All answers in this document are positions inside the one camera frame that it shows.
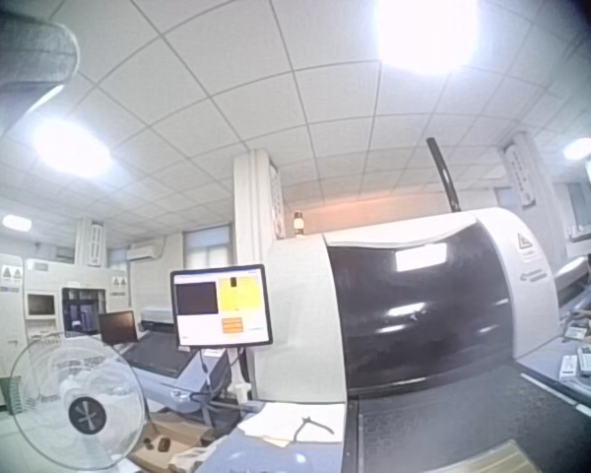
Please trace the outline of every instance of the black rod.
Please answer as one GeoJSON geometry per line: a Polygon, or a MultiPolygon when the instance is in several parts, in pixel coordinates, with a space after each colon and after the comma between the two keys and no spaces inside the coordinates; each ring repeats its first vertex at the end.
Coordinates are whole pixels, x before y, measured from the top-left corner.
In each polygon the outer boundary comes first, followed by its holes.
{"type": "Polygon", "coordinates": [[[440,174],[440,179],[442,179],[442,185],[446,191],[446,197],[449,199],[451,212],[462,212],[460,201],[457,198],[457,192],[455,192],[455,187],[453,186],[453,179],[451,179],[451,174],[449,174],[449,169],[444,162],[444,157],[442,157],[442,153],[440,152],[435,139],[427,138],[427,146],[429,146],[429,150],[435,161],[435,167],[440,174]]]}

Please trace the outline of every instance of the monitor screen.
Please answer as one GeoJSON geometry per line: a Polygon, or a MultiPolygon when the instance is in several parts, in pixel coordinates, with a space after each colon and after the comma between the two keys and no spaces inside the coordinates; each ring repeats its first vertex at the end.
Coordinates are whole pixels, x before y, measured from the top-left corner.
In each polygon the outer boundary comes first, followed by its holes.
{"type": "Polygon", "coordinates": [[[107,345],[131,343],[138,340],[133,310],[100,314],[98,328],[100,339],[107,345]]]}
{"type": "Polygon", "coordinates": [[[55,297],[52,294],[28,294],[29,315],[54,315],[55,297]]]}
{"type": "Polygon", "coordinates": [[[264,266],[176,271],[170,278],[179,345],[272,343],[264,266]]]}

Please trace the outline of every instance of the electric fan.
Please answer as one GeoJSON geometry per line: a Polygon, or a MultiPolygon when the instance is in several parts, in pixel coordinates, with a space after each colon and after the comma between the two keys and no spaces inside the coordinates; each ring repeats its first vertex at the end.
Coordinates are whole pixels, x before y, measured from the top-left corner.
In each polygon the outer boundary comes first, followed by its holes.
{"type": "Polygon", "coordinates": [[[82,334],[34,341],[11,372],[20,432],[50,461],[73,470],[114,471],[145,422],[136,375],[111,347],[82,334]]]}

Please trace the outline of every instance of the ceiling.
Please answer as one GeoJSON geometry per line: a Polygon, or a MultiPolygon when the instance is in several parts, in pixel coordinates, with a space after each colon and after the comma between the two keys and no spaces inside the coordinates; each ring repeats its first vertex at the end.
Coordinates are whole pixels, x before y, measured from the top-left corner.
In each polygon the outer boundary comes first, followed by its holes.
{"type": "Polygon", "coordinates": [[[288,210],[441,191],[434,136],[458,190],[508,185],[496,146],[531,132],[554,181],[584,177],[561,149],[591,136],[591,33],[567,2],[480,0],[468,66],[420,76],[381,65],[367,0],[39,0],[8,8],[66,25],[79,73],[0,141],[0,233],[72,245],[74,219],[122,245],[233,218],[232,159],[266,149],[288,210]],[[105,143],[83,179],[37,158],[49,117],[105,143]]]}

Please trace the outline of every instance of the machine cover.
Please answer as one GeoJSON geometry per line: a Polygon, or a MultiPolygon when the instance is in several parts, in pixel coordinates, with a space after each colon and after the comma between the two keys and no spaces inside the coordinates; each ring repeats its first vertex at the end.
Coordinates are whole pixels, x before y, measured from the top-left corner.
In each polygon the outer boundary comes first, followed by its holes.
{"type": "Polygon", "coordinates": [[[511,358],[508,286],[480,223],[429,244],[327,249],[349,396],[421,389],[511,358]]]}

